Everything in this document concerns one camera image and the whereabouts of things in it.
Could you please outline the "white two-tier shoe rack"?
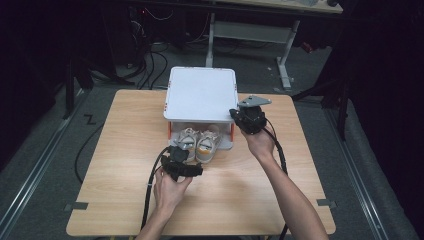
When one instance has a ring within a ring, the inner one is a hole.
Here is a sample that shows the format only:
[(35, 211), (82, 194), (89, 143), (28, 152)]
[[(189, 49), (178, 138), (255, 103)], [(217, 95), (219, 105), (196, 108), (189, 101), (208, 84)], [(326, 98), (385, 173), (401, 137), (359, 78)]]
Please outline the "white two-tier shoe rack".
[(179, 132), (189, 125), (200, 132), (216, 125), (222, 136), (218, 149), (231, 149), (234, 121), (229, 110), (236, 109), (237, 104), (237, 83), (232, 69), (173, 67), (163, 112), (169, 122), (169, 143), (174, 145)]

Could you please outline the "small white sneaker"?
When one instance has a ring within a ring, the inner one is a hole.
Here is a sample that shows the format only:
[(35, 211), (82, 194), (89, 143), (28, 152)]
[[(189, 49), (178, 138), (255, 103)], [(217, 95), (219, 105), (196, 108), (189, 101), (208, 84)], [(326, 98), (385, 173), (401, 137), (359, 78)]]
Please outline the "small white sneaker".
[(200, 133), (196, 145), (196, 160), (200, 163), (209, 163), (222, 140), (220, 128), (217, 125), (209, 125), (208, 128)]
[(173, 142), (182, 150), (189, 152), (186, 162), (191, 162), (195, 159), (196, 147), (199, 132), (191, 127), (181, 130)]

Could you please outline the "metal floor rail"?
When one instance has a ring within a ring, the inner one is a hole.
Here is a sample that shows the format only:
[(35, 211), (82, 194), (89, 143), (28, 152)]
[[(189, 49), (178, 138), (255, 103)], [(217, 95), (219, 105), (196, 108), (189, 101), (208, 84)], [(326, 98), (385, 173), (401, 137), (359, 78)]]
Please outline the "metal floor rail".
[(378, 214), (376, 205), (364, 184), (347, 142), (342, 139), (337, 129), (337, 121), (333, 111), (324, 109), (324, 115), (329, 122), (332, 132), (334, 133), (337, 143), (342, 151), (343, 161), (347, 169), (348, 177), (361, 205), (362, 212), (370, 226), (374, 239), (389, 240), (386, 229)]
[(30, 130), (0, 173), (0, 240), (66, 239), (80, 182), (75, 167), (90, 132), (83, 110), (88, 90), (76, 94), (76, 107), (64, 118), (65, 94)]

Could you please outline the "wooden desk with white legs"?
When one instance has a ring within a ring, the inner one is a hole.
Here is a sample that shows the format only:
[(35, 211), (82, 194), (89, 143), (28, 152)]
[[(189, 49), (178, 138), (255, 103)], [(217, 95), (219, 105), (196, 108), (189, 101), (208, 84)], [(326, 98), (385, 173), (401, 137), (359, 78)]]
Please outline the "wooden desk with white legs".
[[(285, 49), (282, 55), (276, 58), (276, 64), (284, 90), (292, 89), (292, 78), (287, 73), (286, 61), (297, 35), (300, 18), (302, 16), (339, 17), (343, 13), (343, 8), (337, 0), (199, 0), (199, 4), (212, 8), (209, 17), (205, 66), (213, 66), (215, 38), (283, 44)], [(295, 17), (290, 20), (291, 25), (285, 27), (277, 26), (277, 22), (265, 24), (247, 23), (245, 20), (216, 20), (215, 14), (219, 9), (238, 14), (245, 12), (255, 17), (260, 14), (270, 17), (272, 11), (284, 16), (294, 14)]]

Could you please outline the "person's left hand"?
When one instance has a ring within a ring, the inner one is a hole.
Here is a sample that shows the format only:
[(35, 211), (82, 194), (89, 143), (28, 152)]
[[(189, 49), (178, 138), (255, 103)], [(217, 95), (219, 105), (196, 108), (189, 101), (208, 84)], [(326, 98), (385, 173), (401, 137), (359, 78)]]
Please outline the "person's left hand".
[(185, 177), (177, 182), (162, 168), (155, 173), (154, 195), (156, 207), (154, 212), (161, 217), (170, 217), (184, 198), (184, 194), (193, 178)]

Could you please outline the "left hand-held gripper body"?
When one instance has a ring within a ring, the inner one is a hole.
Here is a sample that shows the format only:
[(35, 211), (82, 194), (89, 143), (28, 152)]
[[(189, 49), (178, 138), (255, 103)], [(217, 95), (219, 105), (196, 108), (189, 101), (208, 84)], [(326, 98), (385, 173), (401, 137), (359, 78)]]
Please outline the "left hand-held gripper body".
[(168, 146), (161, 156), (160, 162), (163, 170), (174, 180), (180, 176), (191, 177), (191, 169), (184, 161), (188, 158), (189, 151), (179, 146)]

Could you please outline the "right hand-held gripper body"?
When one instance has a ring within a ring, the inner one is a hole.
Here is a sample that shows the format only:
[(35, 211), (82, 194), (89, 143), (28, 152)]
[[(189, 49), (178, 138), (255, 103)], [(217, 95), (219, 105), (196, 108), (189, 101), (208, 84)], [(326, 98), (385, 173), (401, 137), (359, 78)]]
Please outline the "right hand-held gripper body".
[(256, 95), (250, 95), (238, 103), (237, 110), (241, 116), (239, 122), (235, 124), (248, 134), (256, 134), (266, 126), (266, 116), (261, 106), (271, 104), (270, 99), (262, 98)]

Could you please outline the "black stand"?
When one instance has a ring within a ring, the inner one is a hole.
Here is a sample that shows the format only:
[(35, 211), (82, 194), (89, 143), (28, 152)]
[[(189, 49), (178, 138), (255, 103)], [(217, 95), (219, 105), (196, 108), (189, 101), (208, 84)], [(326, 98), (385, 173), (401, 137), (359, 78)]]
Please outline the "black stand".
[(322, 96), (321, 106), (324, 109), (336, 109), (336, 131), (342, 140), (345, 140), (345, 126), (348, 117), (348, 97), (349, 97), (348, 79), (331, 79), (329, 81), (318, 83), (314, 87), (302, 91), (292, 96), (293, 101), (299, 101), (308, 96)]
[(64, 118), (68, 118), (75, 108), (75, 83), (83, 90), (91, 90), (94, 86), (89, 67), (89, 61), (81, 57), (72, 58), (66, 66)]

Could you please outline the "person's right hand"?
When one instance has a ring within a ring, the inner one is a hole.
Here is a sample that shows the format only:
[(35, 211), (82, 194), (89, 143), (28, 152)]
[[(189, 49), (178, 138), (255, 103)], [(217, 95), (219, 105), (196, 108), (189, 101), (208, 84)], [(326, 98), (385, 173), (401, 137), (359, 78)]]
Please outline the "person's right hand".
[(256, 134), (248, 134), (241, 131), (241, 134), (247, 141), (248, 148), (253, 156), (260, 162), (270, 162), (274, 159), (274, 141), (265, 131), (261, 130)]

